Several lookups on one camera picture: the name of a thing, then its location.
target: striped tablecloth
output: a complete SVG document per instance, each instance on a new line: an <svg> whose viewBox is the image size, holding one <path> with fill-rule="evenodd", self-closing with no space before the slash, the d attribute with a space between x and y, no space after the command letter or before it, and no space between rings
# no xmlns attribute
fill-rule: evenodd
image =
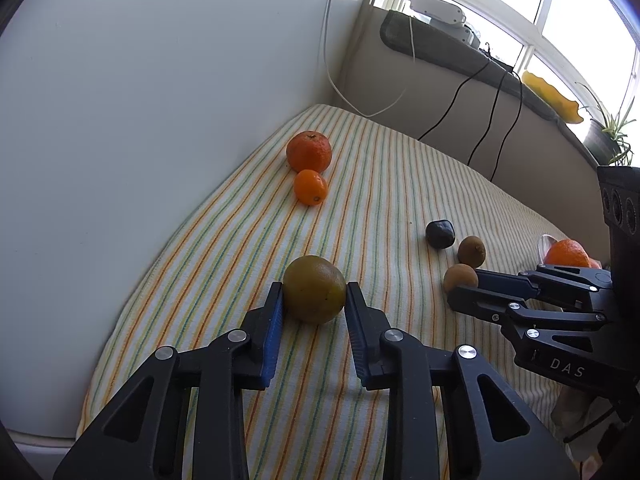
<svg viewBox="0 0 640 480"><path fill-rule="evenodd" d="M285 146L317 130L334 160L329 196L296 202ZM499 328L448 309L441 290L454 248L436 252L425 225L447 218L458 240L484 240L484 268L516 273L536 264L541 234L562 233L480 174L399 132L339 108L315 105L290 120L220 185L168 241L124 307L86 395L78 434L156 348L185 351L238 327L272 281L302 254L333 262L367 303L427 345L468 343L490 361L548 426L555 383L513 364ZM434 390L440 406L438 391ZM184 477L191 477L194 395ZM276 376L244 393L253 479L382 476L387 392L367 392L353 368L344 316L321 327L286 320ZM442 416L440 461L447 477Z"/></svg>

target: white wall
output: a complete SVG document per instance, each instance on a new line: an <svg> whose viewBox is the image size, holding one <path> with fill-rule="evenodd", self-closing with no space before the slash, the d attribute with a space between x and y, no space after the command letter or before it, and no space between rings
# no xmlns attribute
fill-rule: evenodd
<svg viewBox="0 0 640 480"><path fill-rule="evenodd" d="M361 0L334 0L336 70ZM74 436L127 296L186 216L330 94L325 0L25 0L0 37L0 418Z"/></svg>
<svg viewBox="0 0 640 480"><path fill-rule="evenodd" d="M374 120L417 138L440 119L466 76L421 60L416 60L414 68L411 57L380 40L386 10L371 10L363 9L369 21L357 47L351 49L354 54L345 62L343 93L370 114L391 104L409 82L400 102ZM423 142L466 164L486 130L494 98L495 88L470 81L449 115ZM471 163L487 178L517 111L518 99L502 92L492 128ZM602 217L595 170L555 124L525 106L502 150L494 184L579 240L593 258L608 261L609 231Z"/></svg>

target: small orange fruit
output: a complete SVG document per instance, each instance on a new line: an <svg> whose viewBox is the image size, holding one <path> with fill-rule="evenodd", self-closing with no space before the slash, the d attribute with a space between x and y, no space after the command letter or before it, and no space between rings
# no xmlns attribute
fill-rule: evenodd
<svg viewBox="0 0 640 480"><path fill-rule="evenodd" d="M326 180L317 171L302 170L293 181L293 192L306 205L321 204L328 192Z"/></svg>
<svg viewBox="0 0 640 480"><path fill-rule="evenodd" d="M564 265L572 267L589 267L589 256L575 240L560 240L553 244L546 256L548 265Z"/></svg>
<svg viewBox="0 0 640 480"><path fill-rule="evenodd" d="M287 160L296 171L314 170L322 173L331 164L329 139L318 132L301 132L287 144Z"/></svg>

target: white device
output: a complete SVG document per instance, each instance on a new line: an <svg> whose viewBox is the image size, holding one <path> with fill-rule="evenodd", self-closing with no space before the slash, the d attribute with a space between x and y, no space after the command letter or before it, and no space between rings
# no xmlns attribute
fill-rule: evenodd
<svg viewBox="0 0 640 480"><path fill-rule="evenodd" d="M465 13L459 6L443 0L411 0L411 10L420 14L417 18L431 27L473 48L480 46L480 35L466 22Z"/></svg>

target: potted plant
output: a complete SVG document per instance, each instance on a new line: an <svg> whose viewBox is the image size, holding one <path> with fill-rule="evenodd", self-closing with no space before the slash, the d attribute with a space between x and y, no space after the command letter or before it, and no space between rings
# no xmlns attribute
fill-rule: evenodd
<svg viewBox="0 0 640 480"><path fill-rule="evenodd" d="M627 118L636 98L631 99L624 116L620 118L622 106L614 116L605 111L602 103L587 86L582 86L589 90L589 93L598 104L600 114L604 118L604 125L595 119L591 119L591 126L584 139L584 145L601 166L609 166L610 164L615 164L616 166L631 165L634 152L631 151L631 145L626 140L626 134L622 133L622 128L635 121L635 119L629 120Z"/></svg>

